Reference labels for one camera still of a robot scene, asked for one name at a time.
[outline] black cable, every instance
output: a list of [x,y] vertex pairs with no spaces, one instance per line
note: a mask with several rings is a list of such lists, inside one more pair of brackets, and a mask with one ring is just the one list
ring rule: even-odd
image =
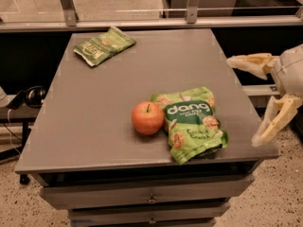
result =
[[13,133],[13,132],[9,129],[9,127],[7,127],[7,125],[6,125],[5,123],[3,123],[3,125],[4,125],[5,128],[7,128],[7,130],[8,130],[13,136],[15,136],[17,139],[19,139],[19,140],[22,141],[22,138],[18,137],[15,133]]

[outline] apple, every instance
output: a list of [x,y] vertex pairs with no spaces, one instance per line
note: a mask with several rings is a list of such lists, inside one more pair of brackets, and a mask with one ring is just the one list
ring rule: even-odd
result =
[[137,132],[143,135],[152,135],[163,126],[164,113],[159,105],[144,101],[134,107],[132,122]]

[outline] drawer knob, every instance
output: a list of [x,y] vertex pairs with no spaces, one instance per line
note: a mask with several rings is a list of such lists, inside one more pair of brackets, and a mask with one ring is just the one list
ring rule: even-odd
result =
[[153,219],[153,216],[151,216],[151,220],[149,221],[149,224],[156,224],[157,221]]
[[148,200],[148,203],[149,203],[149,204],[155,204],[155,203],[157,203],[157,199],[155,199],[155,198],[153,197],[153,194],[151,194],[150,199]]

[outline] green packet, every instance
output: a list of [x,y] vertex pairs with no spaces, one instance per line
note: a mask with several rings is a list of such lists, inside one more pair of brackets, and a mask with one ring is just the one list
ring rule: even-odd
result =
[[174,94],[154,94],[165,113],[170,154],[180,165],[226,148],[228,136],[215,116],[215,98],[205,87]]
[[81,55],[93,67],[134,44],[134,39],[112,26],[106,33],[75,45],[74,52]]

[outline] speckled floor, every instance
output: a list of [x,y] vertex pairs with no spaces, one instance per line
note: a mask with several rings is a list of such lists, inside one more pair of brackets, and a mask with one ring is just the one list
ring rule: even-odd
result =
[[[256,180],[239,197],[215,227],[303,226],[303,144],[287,127],[274,140],[280,152],[255,171]],[[11,148],[1,145],[0,150]],[[32,178],[19,184],[16,161],[0,164],[0,226],[70,226],[66,211],[53,209],[39,197],[40,186]]]

